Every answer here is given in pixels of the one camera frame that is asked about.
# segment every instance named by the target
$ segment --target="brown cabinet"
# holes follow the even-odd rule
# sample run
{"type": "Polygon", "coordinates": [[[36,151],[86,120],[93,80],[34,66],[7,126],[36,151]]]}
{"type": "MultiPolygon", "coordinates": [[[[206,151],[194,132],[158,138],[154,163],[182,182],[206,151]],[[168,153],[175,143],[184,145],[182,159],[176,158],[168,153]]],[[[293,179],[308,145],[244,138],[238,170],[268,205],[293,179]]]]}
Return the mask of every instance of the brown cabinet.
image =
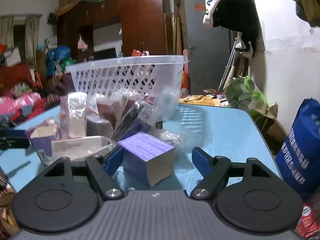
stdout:
{"type": "MultiPolygon", "coordinates": [[[[133,49],[149,50],[150,55],[165,55],[168,39],[164,33],[164,14],[170,17],[169,0],[105,0],[101,3],[80,2],[69,12],[58,19],[58,44],[68,45],[71,50],[74,43],[84,30],[86,39],[93,35],[88,32],[93,29],[121,22],[122,51],[124,56],[131,56],[133,49]]],[[[93,40],[87,41],[88,52],[72,53],[81,62],[83,56],[88,59],[93,54],[93,40]]]]}

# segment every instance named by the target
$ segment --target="silver bolt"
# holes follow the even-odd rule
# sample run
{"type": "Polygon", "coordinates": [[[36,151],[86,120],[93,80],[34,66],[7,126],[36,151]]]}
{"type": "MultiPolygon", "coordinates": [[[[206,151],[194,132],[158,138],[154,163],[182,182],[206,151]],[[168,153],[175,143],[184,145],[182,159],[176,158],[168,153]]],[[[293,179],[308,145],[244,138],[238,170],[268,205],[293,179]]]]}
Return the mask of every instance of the silver bolt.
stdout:
{"type": "Polygon", "coordinates": [[[119,189],[116,189],[116,188],[108,189],[106,191],[106,195],[108,197],[119,197],[121,195],[121,191],[119,189]]]}
{"type": "Polygon", "coordinates": [[[204,188],[203,189],[199,188],[199,189],[195,189],[193,191],[193,194],[197,197],[207,197],[209,195],[209,192],[204,188]]]}

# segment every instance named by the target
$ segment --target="basket rim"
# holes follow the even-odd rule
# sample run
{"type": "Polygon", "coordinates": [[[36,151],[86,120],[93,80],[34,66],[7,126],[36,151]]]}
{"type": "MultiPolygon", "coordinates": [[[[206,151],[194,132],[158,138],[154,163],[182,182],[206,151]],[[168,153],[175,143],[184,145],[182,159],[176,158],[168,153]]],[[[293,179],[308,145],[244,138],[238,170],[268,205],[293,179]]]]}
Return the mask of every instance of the basket rim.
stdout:
{"type": "Polygon", "coordinates": [[[142,57],[119,57],[87,61],[67,66],[67,72],[78,70],[91,70],[100,68],[130,66],[130,65],[164,65],[164,64],[184,64],[188,63],[188,57],[182,55],[160,55],[142,57]]]}

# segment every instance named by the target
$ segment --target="blue table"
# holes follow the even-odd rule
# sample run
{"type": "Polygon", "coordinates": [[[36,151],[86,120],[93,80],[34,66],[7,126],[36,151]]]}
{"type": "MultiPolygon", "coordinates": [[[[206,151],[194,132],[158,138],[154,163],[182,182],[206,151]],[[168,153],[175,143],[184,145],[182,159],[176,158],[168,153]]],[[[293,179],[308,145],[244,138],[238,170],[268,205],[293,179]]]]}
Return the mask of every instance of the blue table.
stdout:
{"type": "MultiPolygon", "coordinates": [[[[60,107],[53,108],[17,128],[27,129],[37,125],[48,117],[56,117],[59,111],[60,107]]],[[[245,162],[248,157],[255,157],[279,175],[261,134],[251,117],[242,110],[179,105],[174,117],[164,122],[164,129],[178,133],[182,137],[183,146],[176,151],[175,174],[159,182],[153,190],[185,189],[190,194],[202,179],[191,161],[191,151],[196,146],[211,156],[222,155],[233,162],[245,162]]],[[[16,192],[43,169],[32,147],[27,150],[4,151],[0,154],[0,166],[16,192]]],[[[114,174],[114,180],[125,192],[129,189],[149,189],[122,167],[114,174]]],[[[241,178],[232,178],[229,184],[240,180],[241,178]]]]}

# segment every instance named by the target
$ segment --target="gray ribbed surface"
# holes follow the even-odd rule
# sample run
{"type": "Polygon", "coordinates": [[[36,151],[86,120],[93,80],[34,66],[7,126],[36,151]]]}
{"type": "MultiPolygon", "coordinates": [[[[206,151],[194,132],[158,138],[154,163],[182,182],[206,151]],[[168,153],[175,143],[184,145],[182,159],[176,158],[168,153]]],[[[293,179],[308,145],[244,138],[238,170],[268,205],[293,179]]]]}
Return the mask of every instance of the gray ribbed surface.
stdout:
{"type": "Polygon", "coordinates": [[[292,232],[252,236],[223,224],[209,204],[186,197],[183,190],[130,191],[118,201],[104,203],[88,224],[65,234],[34,235],[26,231],[15,240],[292,240],[292,232]]]}

